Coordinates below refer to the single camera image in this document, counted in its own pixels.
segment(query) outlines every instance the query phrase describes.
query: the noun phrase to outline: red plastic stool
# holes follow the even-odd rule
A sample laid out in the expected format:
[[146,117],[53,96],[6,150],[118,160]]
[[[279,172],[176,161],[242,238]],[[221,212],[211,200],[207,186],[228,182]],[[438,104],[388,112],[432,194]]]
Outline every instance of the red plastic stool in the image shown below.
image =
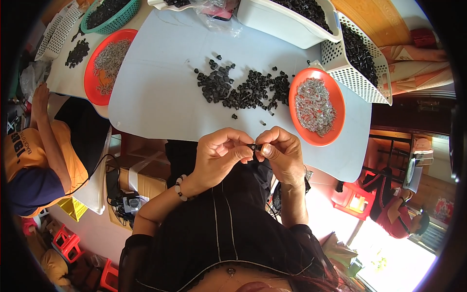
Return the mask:
[[111,260],[107,259],[106,265],[104,266],[104,271],[100,277],[100,286],[106,288],[110,291],[118,291],[118,270],[112,267],[110,264]]
[[375,194],[366,192],[353,183],[344,183],[342,192],[334,192],[333,207],[365,221],[370,215]]
[[68,233],[65,229],[65,224],[63,224],[62,228],[55,235],[53,244],[69,263],[73,263],[84,253],[79,248],[78,242],[79,236],[74,233]]

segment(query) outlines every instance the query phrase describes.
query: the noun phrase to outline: orange t-shirt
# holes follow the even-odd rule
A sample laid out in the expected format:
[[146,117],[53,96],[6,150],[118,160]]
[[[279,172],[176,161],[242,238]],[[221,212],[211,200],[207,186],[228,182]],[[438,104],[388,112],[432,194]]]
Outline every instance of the orange t-shirt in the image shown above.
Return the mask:
[[[38,207],[34,213],[26,216],[27,218],[36,216],[44,208],[56,204],[61,199],[71,197],[72,195],[68,194],[80,187],[88,178],[86,168],[79,160],[71,145],[71,133],[68,125],[58,120],[52,121],[50,125],[65,158],[66,168],[71,178],[71,188],[65,190],[64,197],[57,198],[46,206]],[[10,182],[23,168],[32,166],[40,168],[49,167],[38,130],[27,128],[8,135],[4,141],[4,164],[7,182]]]

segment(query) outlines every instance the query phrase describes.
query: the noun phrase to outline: beaded bracelet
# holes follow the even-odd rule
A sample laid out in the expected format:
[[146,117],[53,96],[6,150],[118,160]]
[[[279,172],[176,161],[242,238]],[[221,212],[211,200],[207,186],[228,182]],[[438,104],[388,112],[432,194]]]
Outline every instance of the beaded bracelet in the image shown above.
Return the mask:
[[180,176],[179,178],[177,178],[177,181],[175,182],[175,192],[178,194],[178,197],[180,198],[180,200],[182,200],[183,202],[186,202],[186,201],[189,201],[191,200],[191,198],[188,198],[187,196],[183,195],[181,193],[181,188],[180,188],[180,184],[182,183],[182,181],[186,178],[186,174],[182,174],[182,176]]

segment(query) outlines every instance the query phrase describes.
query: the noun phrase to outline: yellow plastic crate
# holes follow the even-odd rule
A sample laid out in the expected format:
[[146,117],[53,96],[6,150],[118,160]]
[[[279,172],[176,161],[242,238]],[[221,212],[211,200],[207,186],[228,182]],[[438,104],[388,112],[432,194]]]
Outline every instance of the yellow plastic crate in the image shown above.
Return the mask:
[[83,203],[79,202],[74,197],[60,200],[58,205],[76,222],[79,222],[81,216],[83,216],[88,209]]

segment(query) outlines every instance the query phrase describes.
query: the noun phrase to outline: red plate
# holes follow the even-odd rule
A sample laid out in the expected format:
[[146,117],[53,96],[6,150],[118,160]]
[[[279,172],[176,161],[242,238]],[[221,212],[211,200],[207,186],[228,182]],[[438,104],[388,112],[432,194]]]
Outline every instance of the red plate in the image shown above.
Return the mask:
[[89,58],[88,65],[86,66],[84,81],[86,96],[93,104],[97,106],[107,106],[109,104],[110,95],[112,94],[112,92],[110,92],[110,94],[101,95],[100,91],[96,88],[97,86],[108,82],[108,79],[106,80],[104,78],[105,74],[103,71],[100,71],[98,76],[94,75],[94,60],[110,42],[116,43],[124,39],[133,41],[137,33],[138,31],[136,29],[117,30],[113,34],[109,35],[103,42],[101,42],[96,50],[92,53],[91,57]]
[[[333,128],[324,135],[324,137],[318,136],[315,132],[311,132],[300,125],[297,118],[297,112],[295,111],[295,95],[297,94],[298,86],[304,82],[307,78],[316,78],[324,81],[325,87],[329,91],[329,100],[336,110],[336,118],[334,119]],[[339,137],[339,134],[344,127],[344,120],[346,117],[346,107],[344,103],[344,97],[340,91],[339,85],[328,73],[317,68],[307,68],[301,70],[293,79],[290,85],[289,92],[289,108],[290,115],[292,117],[293,124],[300,136],[307,141],[309,144],[314,146],[327,146],[334,142]]]

